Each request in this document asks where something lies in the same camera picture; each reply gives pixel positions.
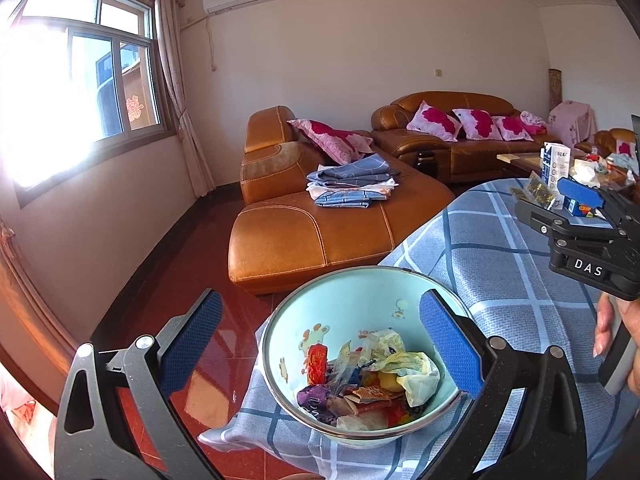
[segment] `bowl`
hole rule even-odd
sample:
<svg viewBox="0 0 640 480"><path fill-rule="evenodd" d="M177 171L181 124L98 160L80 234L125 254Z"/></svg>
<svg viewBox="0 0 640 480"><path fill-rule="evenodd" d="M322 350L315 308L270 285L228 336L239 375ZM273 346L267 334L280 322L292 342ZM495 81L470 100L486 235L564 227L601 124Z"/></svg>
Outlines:
<svg viewBox="0 0 640 480"><path fill-rule="evenodd" d="M456 314L469 316L462 301L444 286L398 267L336 270L289 294L274 311L260 341L262 373L282 409L330 439L357 449L383 446L438 418L460 391L420 322L420 297L432 288ZM440 370L438 389L420 418L386 430L347 431L318 422L298 406L296 393L307 385L305 353L311 345L327 346L328 359L332 360L347 341L355 349L367 333L384 328L396 330L407 351L425 352Z"/></svg>

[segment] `pink blanket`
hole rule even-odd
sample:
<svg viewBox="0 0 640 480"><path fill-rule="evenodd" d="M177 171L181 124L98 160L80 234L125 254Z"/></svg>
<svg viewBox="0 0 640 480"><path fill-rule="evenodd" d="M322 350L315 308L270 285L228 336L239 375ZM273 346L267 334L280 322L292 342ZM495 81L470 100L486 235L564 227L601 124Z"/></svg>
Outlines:
<svg viewBox="0 0 640 480"><path fill-rule="evenodd" d="M548 131L569 148L587 139L593 142L597 132L593 109L584 103L564 101L551 110Z"/></svg>

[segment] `window frame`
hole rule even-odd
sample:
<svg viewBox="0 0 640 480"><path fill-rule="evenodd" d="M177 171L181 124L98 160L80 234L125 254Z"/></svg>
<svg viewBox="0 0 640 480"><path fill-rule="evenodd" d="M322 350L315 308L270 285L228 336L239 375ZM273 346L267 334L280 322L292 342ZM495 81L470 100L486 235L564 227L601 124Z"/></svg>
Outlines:
<svg viewBox="0 0 640 480"><path fill-rule="evenodd" d="M83 36L111 41L111 59L113 63L114 88L116 102L120 113L122 133L92 142L87 157L68 170L60 171L49 178L32 186L21 186L14 180L14 189L20 208L25 207L44 192L52 189L65 180L81 173L90 167L100 164L109 158L121 155L140 146L145 146L156 140L176 135L175 118L169 111L170 101L166 91L162 67L159 61L158 40L155 38L155 17L152 0L117 0L123 4L140 9L144 12L144 33L146 37L131 34L117 28L99 25L99 23L71 20L68 18L53 18L49 16L23 16L22 10L14 21L14 26L21 24L39 23L57 28L64 28L68 32L69 53L73 37ZM102 0L95 0L94 20L99 22L102 10ZM155 117L158 124L144 126L133 130L128 120L122 66L120 59L120 43L133 44L145 48L147 56L149 88L152 92Z"/></svg>

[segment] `brown leather sofa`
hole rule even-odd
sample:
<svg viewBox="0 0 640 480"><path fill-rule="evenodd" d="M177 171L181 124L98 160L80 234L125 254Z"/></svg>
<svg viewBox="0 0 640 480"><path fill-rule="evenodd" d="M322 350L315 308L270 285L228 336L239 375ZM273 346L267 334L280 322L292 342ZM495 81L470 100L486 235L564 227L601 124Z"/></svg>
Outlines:
<svg viewBox="0 0 640 480"><path fill-rule="evenodd" d="M477 182L502 178L501 164L496 155L539 152L544 142L556 141L551 136L535 136L534 142L467 139L444 142L437 137L406 129L422 101L450 115L456 108L485 110L492 116L512 116L520 112L499 97L439 91L407 95L373 112L371 135L376 144L385 152L441 182Z"/></svg>
<svg viewBox="0 0 640 480"><path fill-rule="evenodd" d="M584 152L591 153L595 148L595 151L605 158L611 153L616 151L616 141L628 142L633 144L636 142L636 134L632 130L626 128L612 128L611 130L599 131L595 138L594 143L591 142L578 142L575 148L583 150Z"/></svg>
<svg viewBox="0 0 640 480"><path fill-rule="evenodd" d="M374 146L400 172L391 197L367 209L318 207L306 176L330 162L297 140L287 123L292 119L291 110L278 106L255 113L247 126L240 181L246 207L231 232L228 270L232 282L254 294L377 264L454 198L444 184Z"/></svg>

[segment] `white box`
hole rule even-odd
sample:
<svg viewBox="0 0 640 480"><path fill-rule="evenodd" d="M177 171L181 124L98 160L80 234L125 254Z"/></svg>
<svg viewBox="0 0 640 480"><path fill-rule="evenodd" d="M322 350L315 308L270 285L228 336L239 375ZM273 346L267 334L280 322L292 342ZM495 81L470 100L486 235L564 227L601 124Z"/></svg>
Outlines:
<svg viewBox="0 0 640 480"><path fill-rule="evenodd" d="M542 180L556 196L553 209L562 209L564 196L558 192L558 180L569 176L571 149L564 144L545 142L542 151Z"/></svg>

